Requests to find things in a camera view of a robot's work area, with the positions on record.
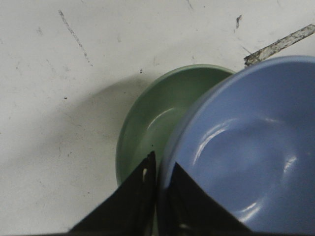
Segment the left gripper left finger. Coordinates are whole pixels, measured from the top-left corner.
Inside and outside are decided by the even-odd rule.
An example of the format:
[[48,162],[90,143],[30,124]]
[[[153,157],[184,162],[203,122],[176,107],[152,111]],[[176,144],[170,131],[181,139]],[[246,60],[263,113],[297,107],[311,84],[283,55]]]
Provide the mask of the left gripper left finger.
[[156,200],[156,155],[151,151],[118,189],[71,233],[151,233]]

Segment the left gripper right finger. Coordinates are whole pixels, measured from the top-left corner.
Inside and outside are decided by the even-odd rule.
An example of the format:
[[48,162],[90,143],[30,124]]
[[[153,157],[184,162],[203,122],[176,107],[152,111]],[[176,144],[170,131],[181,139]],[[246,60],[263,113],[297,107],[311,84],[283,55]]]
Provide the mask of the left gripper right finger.
[[209,197],[178,164],[167,189],[171,233],[250,233],[251,230]]

